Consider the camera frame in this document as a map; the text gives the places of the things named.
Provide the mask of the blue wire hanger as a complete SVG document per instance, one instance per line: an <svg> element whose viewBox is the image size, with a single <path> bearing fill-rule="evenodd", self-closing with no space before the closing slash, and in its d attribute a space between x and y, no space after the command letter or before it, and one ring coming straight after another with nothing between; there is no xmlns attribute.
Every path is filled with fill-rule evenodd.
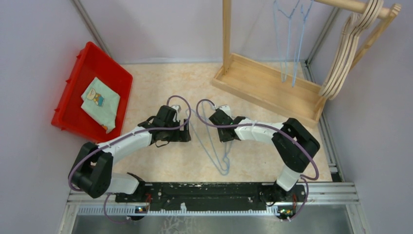
<svg viewBox="0 0 413 234"><path fill-rule="evenodd" d="M294 65L293 65L293 75L292 75L292 87L295 86L296 84L296 78L297 78L297 73L298 73L298 63L300 60L300 54L301 54L301 48L302 48L302 42L303 42L303 37L305 33L305 26L306 22L309 16L309 13L311 11L312 5L313 5L313 0L309 3L307 8L305 8L304 4L301 4L300 6L300 37L299 40L297 41L296 48L295 48L295 56L294 56Z"/></svg>
<svg viewBox="0 0 413 234"><path fill-rule="evenodd" d="M232 143L220 143L213 136L213 129L203 125L193 108L184 111L186 117L191 115L189 127L195 137L195 148L199 150L196 159L198 167L205 176L227 177L231 171L230 152Z"/></svg>
<svg viewBox="0 0 413 234"><path fill-rule="evenodd" d="M297 42L292 39L293 21L295 12L299 8L300 0L288 0L283 4L282 0L275 0L272 4L273 21L275 29L275 41L279 56L281 69L281 81L287 81L288 70L292 69L291 82L293 75L294 54Z"/></svg>

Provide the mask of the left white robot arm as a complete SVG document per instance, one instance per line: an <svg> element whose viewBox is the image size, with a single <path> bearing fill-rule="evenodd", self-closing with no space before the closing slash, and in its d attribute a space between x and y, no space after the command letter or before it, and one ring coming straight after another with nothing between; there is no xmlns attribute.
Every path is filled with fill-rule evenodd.
<svg viewBox="0 0 413 234"><path fill-rule="evenodd" d="M135 202L145 198L144 181L133 173L113 172L113 166L132 153L155 145L159 141L189 142L188 121L179 120L179 105L160 107L155 116L149 117L124 135L95 144L87 142L78 152L68 175L72 190L85 192L91 198L104 194L126 194Z"/></svg>

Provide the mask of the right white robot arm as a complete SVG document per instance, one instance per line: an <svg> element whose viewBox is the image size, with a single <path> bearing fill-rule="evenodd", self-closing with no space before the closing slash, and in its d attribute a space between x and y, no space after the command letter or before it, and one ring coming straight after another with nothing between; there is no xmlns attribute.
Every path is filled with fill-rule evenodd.
<svg viewBox="0 0 413 234"><path fill-rule="evenodd" d="M232 118L221 108L215 110L209 121L217 128L220 142L253 140L275 146L284 162L274 188L280 201L287 201L293 195L293 187L320 149L319 142L295 118L265 123L241 116Z"/></svg>

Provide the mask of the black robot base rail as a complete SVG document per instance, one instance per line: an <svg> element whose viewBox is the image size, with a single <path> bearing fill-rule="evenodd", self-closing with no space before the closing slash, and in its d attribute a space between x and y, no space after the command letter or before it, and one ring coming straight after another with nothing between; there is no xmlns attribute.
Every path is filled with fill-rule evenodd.
<svg viewBox="0 0 413 234"><path fill-rule="evenodd" d="M303 202L303 185L285 191L275 183L178 183L151 182L131 194L116 194L118 203L143 202L150 211L248 212L275 208L277 202Z"/></svg>

